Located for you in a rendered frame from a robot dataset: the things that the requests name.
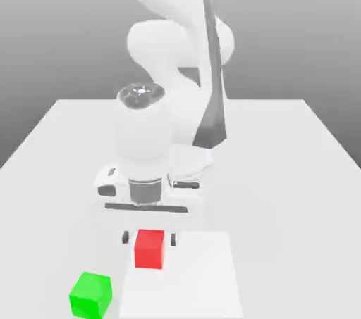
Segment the small red cube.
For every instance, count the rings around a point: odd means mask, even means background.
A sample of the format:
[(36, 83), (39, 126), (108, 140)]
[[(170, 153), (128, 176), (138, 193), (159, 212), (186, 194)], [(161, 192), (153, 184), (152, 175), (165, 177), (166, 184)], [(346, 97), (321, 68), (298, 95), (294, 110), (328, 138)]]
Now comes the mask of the small red cube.
[(161, 270), (164, 262), (164, 231), (139, 229), (134, 258), (136, 268)]

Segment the small green cube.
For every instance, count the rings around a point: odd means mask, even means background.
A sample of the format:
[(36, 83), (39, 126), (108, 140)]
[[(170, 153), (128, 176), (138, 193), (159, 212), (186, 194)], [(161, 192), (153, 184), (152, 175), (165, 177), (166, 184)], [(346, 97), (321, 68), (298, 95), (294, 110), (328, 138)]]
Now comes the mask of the small green cube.
[(71, 312), (82, 319), (103, 319), (112, 298), (111, 278), (85, 271), (69, 294)]

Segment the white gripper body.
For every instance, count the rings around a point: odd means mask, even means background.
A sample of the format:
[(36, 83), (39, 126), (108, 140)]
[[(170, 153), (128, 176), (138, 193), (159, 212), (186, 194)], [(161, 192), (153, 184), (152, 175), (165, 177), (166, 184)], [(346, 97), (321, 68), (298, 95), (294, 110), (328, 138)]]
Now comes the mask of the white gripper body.
[(202, 200), (171, 197), (157, 205), (137, 206), (105, 199), (94, 205), (94, 221), (118, 228), (201, 228)]

